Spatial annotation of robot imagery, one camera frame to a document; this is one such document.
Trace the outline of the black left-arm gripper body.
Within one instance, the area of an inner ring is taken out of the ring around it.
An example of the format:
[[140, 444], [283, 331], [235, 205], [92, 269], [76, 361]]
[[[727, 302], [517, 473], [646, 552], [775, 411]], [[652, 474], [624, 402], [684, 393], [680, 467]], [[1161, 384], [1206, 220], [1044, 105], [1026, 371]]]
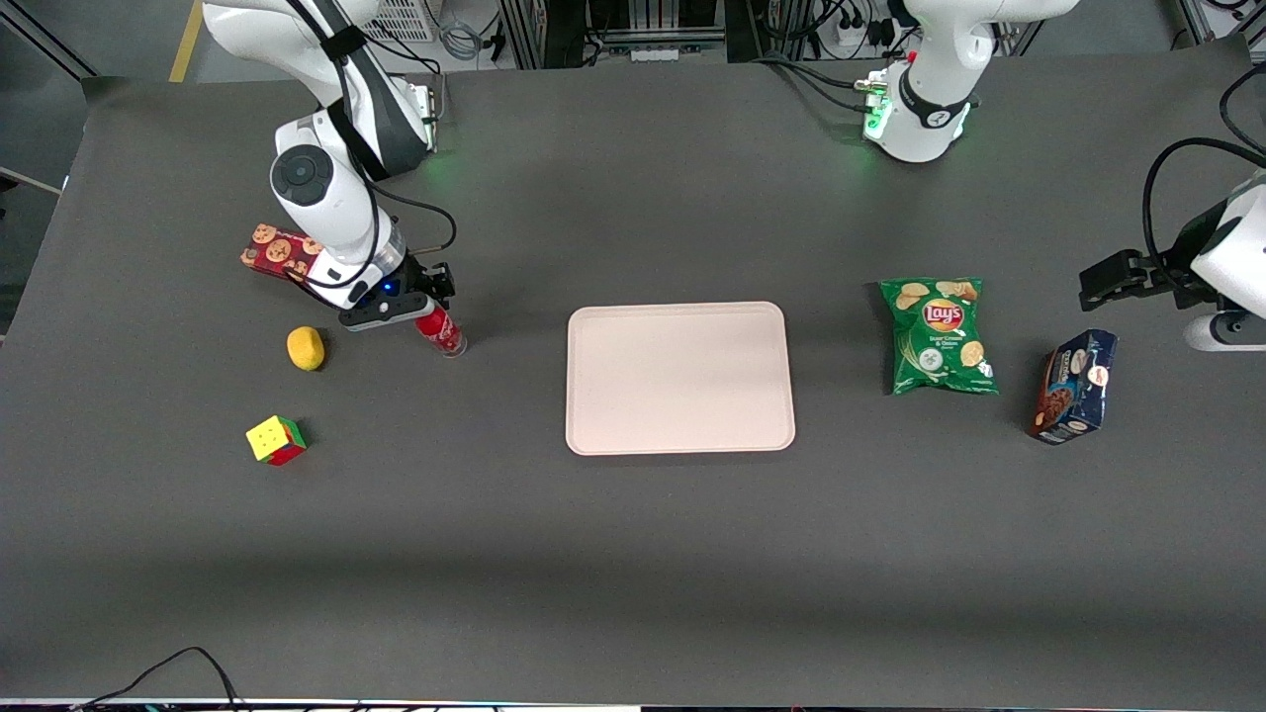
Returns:
[[1157, 250], [1152, 210], [1144, 208], [1144, 250], [1174, 285], [1169, 294], [1176, 304], [1225, 304], [1225, 296], [1206, 279], [1198, 276], [1194, 267], [1195, 258], [1220, 239], [1220, 217], [1228, 201], [1220, 200], [1185, 222], [1175, 242], [1163, 251]]

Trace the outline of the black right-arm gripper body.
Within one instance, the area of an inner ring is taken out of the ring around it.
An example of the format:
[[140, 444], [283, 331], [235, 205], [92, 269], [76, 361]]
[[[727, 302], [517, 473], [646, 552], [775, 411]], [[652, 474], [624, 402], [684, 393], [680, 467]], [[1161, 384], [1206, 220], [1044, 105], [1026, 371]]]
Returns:
[[423, 266], [417, 260], [403, 262], [400, 298], [408, 302], [420, 302], [423, 296], [429, 296], [432, 302], [439, 303], [444, 310], [449, 310], [449, 302], [454, 294], [453, 274], [447, 262], [434, 264], [430, 267]]

